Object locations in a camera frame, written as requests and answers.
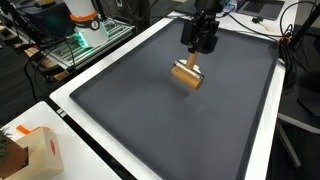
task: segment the wooden block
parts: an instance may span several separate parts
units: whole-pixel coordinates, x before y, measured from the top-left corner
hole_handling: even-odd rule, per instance
[[[49,180],[63,171],[57,135],[39,128],[17,140],[23,148],[28,147],[29,164],[6,178],[6,180]]]
[[[62,81],[64,78],[68,77],[69,76],[69,73],[67,71],[64,71],[62,73],[59,73],[59,74],[56,74],[54,75],[54,78],[57,80],[57,81]]]

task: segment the black mat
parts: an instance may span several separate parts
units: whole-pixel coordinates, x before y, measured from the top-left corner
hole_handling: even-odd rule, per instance
[[[270,41],[218,30],[194,91],[170,75],[187,57],[175,20],[70,96],[160,177],[243,179],[277,59]]]

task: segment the white table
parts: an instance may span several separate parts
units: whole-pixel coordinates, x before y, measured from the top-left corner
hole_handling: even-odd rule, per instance
[[[284,8],[297,0],[288,0]],[[294,24],[297,7],[293,7],[284,16],[283,27],[286,28],[288,24]],[[267,33],[259,25],[251,22],[252,17],[232,13],[232,15],[250,28]],[[280,35],[279,19],[275,22],[265,21],[269,26],[275,29],[274,34]],[[162,19],[155,25],[147,29],[142,34],[138,35],[119,49],[115,50],[110,55],[103,58],[97,64],[78,75],[69,83],[62,86],[50,95],[50,98],[57,103],[71,118],[73,118],[85,131],[87,131],[106,151],[108,151],[115,159],[117,159],[128,171],[130,171],[137,179],[160,179],[160,177],[143,164],[137,157],[129,152],[123,145],[120,144],[114,137],[105,131],[98,123],[96,123],[89,115],[87,115],[79,106],[74,103],[69,95],[79,86],[90,80],[103,69],[117,61],[123,55],[135,48],[141,42],[152,36],[154,33],[166,26],[171,19]],[[219,19],[220,27],[236,31],[247,31],[240,25],[236,24],[230,17]],[[284,69],[277,65],[273,74],[265,107],[262,113],[260,124],[258,127],[256,139],[253,145],[250,161],[247,168],[246,179],[259,180],[265,179],[269,156],[272,146],[272,139],[276,124],[277,112],[282,91],[282,84],[284,80]]]
[[[45,102],[36,104],[4,126],[13,140],[24,136],[16,130],[19,125],[29,130],[46,126],[57,134],[64,171],[53,180],[121,180]]]

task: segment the black cable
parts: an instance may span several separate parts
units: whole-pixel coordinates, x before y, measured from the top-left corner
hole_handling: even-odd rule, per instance
[[[224,12],[222,16],[220,17],[216,17],[216,18],[223,18],[223,17],[226,17],[227,15],[229,15],[235,8],[236,6],[235,5],[230,5],[232,7],[232,9],[228,12]]]
[[[35,57],[37,57],[37,56],[39,56],[39,55],[41,54],[41,51],[42,51],[42,50],[40,50],[40,51],[36,52],[35,54],[33,54],[33,55],[27,60],[27,62],[26,62],[25,65],[24,65],[24,68],[23,68],[24,73],[25,73],[25,75],[27,76],[27,79],[28,79],[28,81],[29,81],[29,83],[30,83],[30,86],[31,86],[32,97],[33,97],[33,99],[34,99],[34,101],[35,101],[36,103],[38,102],[38,99],[37,99],[37,96],[36,96],[36,92],[35,92],[35,89],[34,89],[33,82],[32,82],[32,80],[31,80],[31,78],[30,78],[30,76],[29,76],[29,74],[28,74],[27,67],[28,67],[28,64],[30,63],[30,61],[31,61],[32,59],[34,59]]]
[[[252,31],[252,32],[255,32],[259,35],[262,35],[262,36],[268,36],[268,37],[282,37],[282,35],[273,35],[273,34],[265,34],[265,33],[261,33],[261,32],[258,32],[258,31],[255,31],[249,27],[247,27],[246,25],[242,24],[240,21],[238,21],[236,18],[234,18],[231,14],[228,14],[228,16],[230,16],[234,21],[236,21],[240,26]]]
[[[70,50],[71,56],[72,56],[72,62],[73,62],[73,73],[74,73],[74,77],[76,77],[76,76],[77,76],[77,69],[76,69],[76,62],[75,62],[75,60],[74,60],[73,51],[72,51],[71,47],[69,46],[69,43],[68,43],[68,42],[66,42],[66,44],[67,44],[67,46],[68,46],[68,48],[69,48],[69,50]]]
[[[42,61],[43,61],[53,50],[55,50],[59,45],[61,45],[61,43],[62,43],[62,42],[60,42],[60,43],[54,45],[53,47],[51,47],[51,49],[50,49],[49,51],[47,51],[47,53],[46,53],[45,55],[42,56],[42,58],[39,60],[38,64],[37,64],[36,67],[34,68],[34,73],[33,73],[34,82],[35,82],[36,86],[37,86],[42,92],[44,92],[44,93],[47,93],[47,92],[44,91],[44,90],[40,87],[40,85],[39,85],[39,83],[38,83],[38,80],[37,80],[37,71],[38,71],[39,66],[40,66],[40,64],[42,63]]]
[[[256,35],[259,35],[259,34],[255,33],[255,32],[250,32],[250,31],[234,31],[234,32],[237,32],[237,33],[248,33],[248,34],[256,34]],[[270,40],[274,41],[274,42],[278,42],[278,40],[276,40],[276,39],[274,39],[274,38],[272,38],[272,37],[268,37],[268,36],[266,36],[266,37],[267,37],[267,38],[269,38]]]
[[[72,25],[72,22],[71,22],[71,20],[70,20],[69,23],[68,23],[68,27],[67,27],[67,29],[66,29],[66,32],[65,32],[65,34],[64,34],[64,37],[61,38],[61,37],[57,37],[57,36],[48,34],[48,33],[44,32],[44,31],[38,29],[38,27],[35,26],[35,25],[34,25],[32,22],[30,22],[30,21],[29,21],[29,24],[30,24],[36,31],[38,31],[39,33],[41,33],[41,34],[43,34],[43,35],[45,35],[45,36],[47,36],[47,37],[50,37],[50,38],[52,38],[53,40],[55,40],[55,41],[53,41],[53,42],[45,42],[45,44],[55,44],[55,43],[58,43],[58,42],[60,42],[60,41],[64,41],[64,40],[66,39],[67,35],[68,35],[68,32],[70,31],[70,27],[72,27],[72,26],[71,26],[71,25]]]
[[[282,37],[285,36],[284,32],[283,32],[283,28],[282,28],[282,19],[283,19],[283,16],[284,14],[287,12],[288,9],[290,9],[292,6],[295,6],[295,5],[298,5],[298,4],[303,4],[303,3],[308,3],[308,4],[312,4],[313,6],[317,6],[315,3],[311,2],[311,1],[300,1],[300,2],[296,2],[296,3],[293,3],[291,4],[290,6],[288,6],[282,13],[281,17],[280,17],[280,31],[281,31],[281,34],[282,34]]]

